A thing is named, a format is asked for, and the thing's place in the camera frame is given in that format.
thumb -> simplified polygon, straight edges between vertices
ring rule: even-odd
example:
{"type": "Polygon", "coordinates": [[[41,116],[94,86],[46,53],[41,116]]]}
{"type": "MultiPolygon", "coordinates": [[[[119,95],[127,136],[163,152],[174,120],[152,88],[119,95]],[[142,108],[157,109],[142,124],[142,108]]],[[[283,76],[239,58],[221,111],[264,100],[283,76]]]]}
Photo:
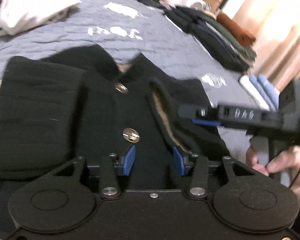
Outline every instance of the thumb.
{"type": "Polygon", "coordinates": [[[295,155],[289,151],[283,151],[268,163],[266,169],[269,173],[276,173],[286,168],[291,168],[294,163],[295,155]]]}

beige curtain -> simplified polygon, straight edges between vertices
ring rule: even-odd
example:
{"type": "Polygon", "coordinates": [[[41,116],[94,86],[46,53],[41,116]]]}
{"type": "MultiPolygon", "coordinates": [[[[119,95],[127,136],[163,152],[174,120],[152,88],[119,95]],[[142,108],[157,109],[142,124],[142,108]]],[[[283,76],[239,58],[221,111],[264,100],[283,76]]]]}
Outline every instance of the beige curtain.
{"type": "Polygon", "coordinates": [[[300,0],[245,0],[233,20],[257,37],[253,74],[280,91],[300,77],[300,0]]]}

gold button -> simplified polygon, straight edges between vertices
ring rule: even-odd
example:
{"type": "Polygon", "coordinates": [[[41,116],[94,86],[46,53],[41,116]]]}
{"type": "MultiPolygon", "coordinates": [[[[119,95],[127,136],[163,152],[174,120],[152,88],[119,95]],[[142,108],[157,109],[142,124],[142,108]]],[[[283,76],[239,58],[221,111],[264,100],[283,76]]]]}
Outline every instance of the gold button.
{"type": "Polygon", "coordinates": [[[123,137],[132,143],[137,143],[140,139],[138,132],[131,128],[126,128],[123,130],[123,137]]]}
{"type": "Polygon", "coordinates": [[[117,89],[118,91],[120,91],[123,94],[127,94],[128,93],[128,89],[124,85],[122,85],[120,83],[114,84],[114,87],[115,87],[115,89],[117,89]]]}

blue folded cloth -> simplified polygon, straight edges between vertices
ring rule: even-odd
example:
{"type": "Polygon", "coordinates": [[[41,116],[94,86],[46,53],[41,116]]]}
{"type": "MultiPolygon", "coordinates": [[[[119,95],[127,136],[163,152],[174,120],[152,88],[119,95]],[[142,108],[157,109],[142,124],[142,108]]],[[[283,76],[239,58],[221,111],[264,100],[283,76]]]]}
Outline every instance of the blue folded cloth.
{"type": "Polygon", "coordinates": [[[257,76],[258,82],[263,87],[264,91],[267,93],[271,102],[274,104],[275,108],[279,109],[279,95],[275,92],[274,86],[267,80],[263,74],[257,76]]]}
{"type": "Polygon", "coordinates": [[[270,111],[277,111],[274,104],[272,103],[271,99],[261,86],[261,84],[258,82],[257,77],[255,75],[249,75],[249,80],[252,83],[252,85],[258,90],[259,94],[262,96],[262,98],[265,100],[267,105],[269,106],[270,111]]]}

orange folded garment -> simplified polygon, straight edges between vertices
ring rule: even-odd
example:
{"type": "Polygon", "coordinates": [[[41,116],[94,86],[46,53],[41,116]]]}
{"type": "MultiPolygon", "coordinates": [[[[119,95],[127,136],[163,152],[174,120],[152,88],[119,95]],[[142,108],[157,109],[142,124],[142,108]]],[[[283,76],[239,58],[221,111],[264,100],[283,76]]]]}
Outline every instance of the orange folded garment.
{"type": "Polygon", "coordinates": [[[242,46],[251,46],[256,41],[256,37],[254,35],[252,35],[248,30],[241,28],[234,20],[230,19],[223,12],[218,14],[217,22],[230,31],[242,46]]]}

